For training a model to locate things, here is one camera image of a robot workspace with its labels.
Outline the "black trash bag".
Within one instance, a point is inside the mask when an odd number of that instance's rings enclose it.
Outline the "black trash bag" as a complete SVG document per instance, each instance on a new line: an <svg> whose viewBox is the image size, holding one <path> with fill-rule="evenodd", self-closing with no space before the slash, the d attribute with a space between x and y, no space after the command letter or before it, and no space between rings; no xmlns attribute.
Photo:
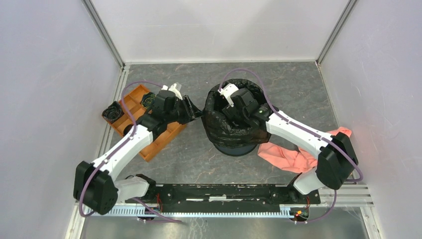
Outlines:
<svg viewBox="0 0 422 239"><path fill-rule="evenodd" d="M235 84L239 90L234 93L235 106L248 106L250 126L238 127L229 122L222 109L228 105L227 100L218 92L215 85L206 98L202 122L208 139L213 143L223 140L244 140L258 144L267 143L271 134L266 129L266 121L273 113L267 103L263 90L246 79L230 79L223 83Z"/></svg>

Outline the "dark blue trash bin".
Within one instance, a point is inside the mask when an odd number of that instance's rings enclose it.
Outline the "dark blue trash bin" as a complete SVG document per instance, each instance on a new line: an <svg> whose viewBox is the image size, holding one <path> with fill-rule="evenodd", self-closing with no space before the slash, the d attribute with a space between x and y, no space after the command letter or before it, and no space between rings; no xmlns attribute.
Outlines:
<svg viewBox="0 0 422 239"><path fill-rule="evenodd" d="M244 140L223 140L213 142L214 147L227 156L239 157L251 153L258 143Z"/></svg>

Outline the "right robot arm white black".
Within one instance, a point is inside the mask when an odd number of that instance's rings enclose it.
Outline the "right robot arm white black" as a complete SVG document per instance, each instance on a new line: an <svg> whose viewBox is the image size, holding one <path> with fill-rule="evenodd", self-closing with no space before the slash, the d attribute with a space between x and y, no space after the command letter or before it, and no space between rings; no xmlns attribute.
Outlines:
<svg viewBox="0 0 422 239"><path fill-rule="evenodd" d="M322 187L338 190L357 170L358 160L346 134L316 130L269 103L259 104L248 89L239 89L234 84L219 89L218 93L227 101L222 112L229 120L282 137L316 158L316 166L300 174L288 188L291 202L300 203L310 192Z"/></svg>

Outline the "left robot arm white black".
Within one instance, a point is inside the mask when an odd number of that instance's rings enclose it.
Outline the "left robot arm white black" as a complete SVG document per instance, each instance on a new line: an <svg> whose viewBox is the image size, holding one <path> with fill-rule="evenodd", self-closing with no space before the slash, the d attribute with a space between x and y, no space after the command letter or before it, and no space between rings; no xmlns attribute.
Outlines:
<svg viewBox="0 0 422 239"><path fill-rule="evenodd" d="M154 103L115 146L93 162L82 161L77 165L73 197L79 202L81 216L87 216L83 206L105 215L116 203L135 197L145 203L152 202L156 189L147 180L138 176L118 180L117 176L141 150L167 130L168 124L187 124L202 115L190 98L181 96L178 90L160 90Z"/></svg>

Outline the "black bag roll upper tray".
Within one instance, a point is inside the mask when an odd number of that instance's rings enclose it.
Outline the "black bag roll upper tray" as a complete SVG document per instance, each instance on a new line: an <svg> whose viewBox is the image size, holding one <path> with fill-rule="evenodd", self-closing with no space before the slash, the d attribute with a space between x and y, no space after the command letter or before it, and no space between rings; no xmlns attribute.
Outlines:
<svg viewBox="0 0 422 239"><path fill-rule="evenodd" d="M156 95L153 92L148 92L142 96L141 105L148 109L150 108L155 102Z"/></svg>

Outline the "pink cloth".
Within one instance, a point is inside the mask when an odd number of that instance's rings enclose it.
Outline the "pink cloth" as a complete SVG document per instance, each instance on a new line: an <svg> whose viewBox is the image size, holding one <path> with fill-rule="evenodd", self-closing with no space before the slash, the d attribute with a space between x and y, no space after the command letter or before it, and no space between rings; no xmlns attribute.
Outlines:
<svg viewBox="0 0 422 239"><path fill-rule="evenodd" d="M305 173L317 166L317 159L300 147L289 150L267 142L259 146L257 155L273 166L293 173Z"/></svg>

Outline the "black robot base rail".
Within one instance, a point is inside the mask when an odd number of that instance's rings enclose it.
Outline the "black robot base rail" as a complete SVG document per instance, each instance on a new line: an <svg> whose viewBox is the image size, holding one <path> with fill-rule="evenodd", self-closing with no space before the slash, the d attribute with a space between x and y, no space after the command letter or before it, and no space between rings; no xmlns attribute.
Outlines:
<svg viewBox="0 0 422 239"><path fill-rule="evenodd" d="M284 184L156 184L140 199L162 213L265 213L321 203L318 190L302 195Z"/></svg>

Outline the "right aluminium corner post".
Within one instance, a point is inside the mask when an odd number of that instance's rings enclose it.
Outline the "right aluminium corner post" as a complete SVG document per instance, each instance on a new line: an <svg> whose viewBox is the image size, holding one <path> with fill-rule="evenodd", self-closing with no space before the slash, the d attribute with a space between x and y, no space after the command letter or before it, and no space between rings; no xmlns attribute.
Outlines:
<svg viewBox="0 0 422 239"><path fill-rule="evenodd" d="M337 20L336 24L334 25L333 30L331 31L327 41L325 42L320 54L316 59L316 64L318 67L322 64L324 59L326 58L327 54L329 53L331 47L333 46L335 40L337 39L338 35L340 34L344 24L348 20L350 14L355 8L358 0L348 0L345 8L343 9L339 19Z"/></svg>

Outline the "aluminium corner post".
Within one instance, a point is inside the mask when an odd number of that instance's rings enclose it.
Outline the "aluminium corner post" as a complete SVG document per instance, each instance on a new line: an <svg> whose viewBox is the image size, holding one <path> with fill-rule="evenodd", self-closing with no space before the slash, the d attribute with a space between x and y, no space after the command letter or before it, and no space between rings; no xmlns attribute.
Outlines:
<svg viewBox="0 0 422 239"><path fill-rule="evenodd" d="M114 44L108 30L106 29L105 24L103 23L96 7L92 0L82 0L88 14L90 15L94 25L96 26L97 30L99 31L101 37L103 38L104 42L106 43L109 51L111 52L115 62L120 66L120 68L125 67L125 62L121 57L116 45Z"/></svg>
<svg viewBox="0 0 422 239"><path fill-rule="evenodd" d="M322 64L324 59L326 58L327 54L329 53L331 47L333 46L335 40L337 39L338 35L340 34L344 24L348 20L350 14L355 8L358 0L348 0L345 8L343 9L339 19L337 20L336 24L334 25L333 30L331 31L327 41L325 42L320 54L316 59L316 64L318 67Z"/></svg>

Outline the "left aluminium corner post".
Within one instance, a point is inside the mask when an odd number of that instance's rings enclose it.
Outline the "left aluminium corner post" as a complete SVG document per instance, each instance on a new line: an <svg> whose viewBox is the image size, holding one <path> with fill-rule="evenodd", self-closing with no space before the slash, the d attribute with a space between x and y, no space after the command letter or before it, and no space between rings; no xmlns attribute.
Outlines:
<svg viewBox="0 0 422 239"><path fill-rule="evenodd" d="M99 31L101 37L103 38L104 42L106 43L109 51L111 52L115 62L120 66L120 68L125 67L125 62L121 57L116 45L114 44L108 30L106 29L105 24L103 23L96 7L92 0L82 0L88 14L90 15L94 25L96 26L97 30Z"/></svg>

